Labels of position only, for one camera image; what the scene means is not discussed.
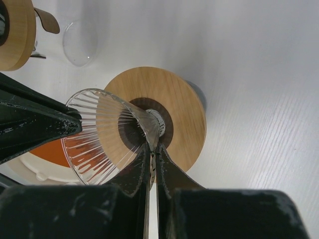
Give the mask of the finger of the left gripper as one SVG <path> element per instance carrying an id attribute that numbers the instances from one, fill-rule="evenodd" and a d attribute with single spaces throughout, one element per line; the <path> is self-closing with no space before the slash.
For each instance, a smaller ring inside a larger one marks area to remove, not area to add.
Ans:
<path id="1" fill-rule="evenodd" d="M 82 131 L 80 113 L 0 75 L 0 162 Z"/>

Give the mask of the clear glass dripper cone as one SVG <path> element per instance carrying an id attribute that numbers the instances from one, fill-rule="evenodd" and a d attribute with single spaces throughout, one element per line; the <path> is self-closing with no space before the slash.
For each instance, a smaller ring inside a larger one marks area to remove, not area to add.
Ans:
<path id="1" fill-rule="evenodd" d="M 128 166 L 143 145 L 154 150 L 166 125 L 155 109 L 143 110 L 118 96 L 88 88 L 66 103 L 81 132 L 61 140 L 70 168 L 84 185 L 101 185 Z"/>

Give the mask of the grey glass carafe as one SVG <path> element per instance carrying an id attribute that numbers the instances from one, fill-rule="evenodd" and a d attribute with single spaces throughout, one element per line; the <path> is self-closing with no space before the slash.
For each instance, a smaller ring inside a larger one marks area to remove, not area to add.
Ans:
<path id="1" fill-rule="evenodd" d="M 204 108 L 204 111 L 206 112 L 207 110 L 207 100 L 205 97 L 204 92 L 200 89 L 199 86 L 197 86 L 195 83 L 191 82 L 191 81 L 186 81 L 191 87 L 192 89 L 196 92 L 198 98 L 200 99 L 202 106 Z"/>

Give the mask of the orange coffee filter pack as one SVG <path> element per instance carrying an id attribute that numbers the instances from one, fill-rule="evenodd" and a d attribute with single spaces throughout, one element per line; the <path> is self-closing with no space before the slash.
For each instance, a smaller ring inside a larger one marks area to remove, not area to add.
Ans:
<path id="1" fill-rule="evenodd" d="M 61 140 L 46 143 L 9 161 L 8 167 L 28 184 L 79 185 L 69 167 Z"/>

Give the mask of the clear glass carafe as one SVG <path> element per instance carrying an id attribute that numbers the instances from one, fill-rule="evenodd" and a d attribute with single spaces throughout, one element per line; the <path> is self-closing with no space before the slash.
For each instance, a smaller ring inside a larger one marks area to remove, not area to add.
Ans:
<path id="1" fill-rule="evenodd" d="M 35 8 L 36 23 L 50 34 L 58 35 L 60 25 L 50 13 Z M 97 52 L 98 34 L 92 20 L 82 18 L 69 23 L 62 34 L 62 48 L 67 60 L 76 67 L 87 65 Z"/>

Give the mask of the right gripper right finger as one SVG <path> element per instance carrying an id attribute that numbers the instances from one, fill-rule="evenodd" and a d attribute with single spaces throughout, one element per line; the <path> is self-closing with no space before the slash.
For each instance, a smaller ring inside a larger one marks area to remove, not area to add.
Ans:
<path id="1" fill-rule="evenodd" d="M 307 239 L 291 198 L 278 190 L 206 189 L 156 150 L 161 239 Z"/>

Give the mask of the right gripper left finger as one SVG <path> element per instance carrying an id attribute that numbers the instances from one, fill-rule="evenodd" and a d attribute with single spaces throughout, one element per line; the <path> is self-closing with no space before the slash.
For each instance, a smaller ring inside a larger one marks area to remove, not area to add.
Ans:
<path id="1" fill-rule="evenodd" d="M 3 239 L 146 239 L 151 151 L 103 185 L 14 186 L 0 196 Z"/>

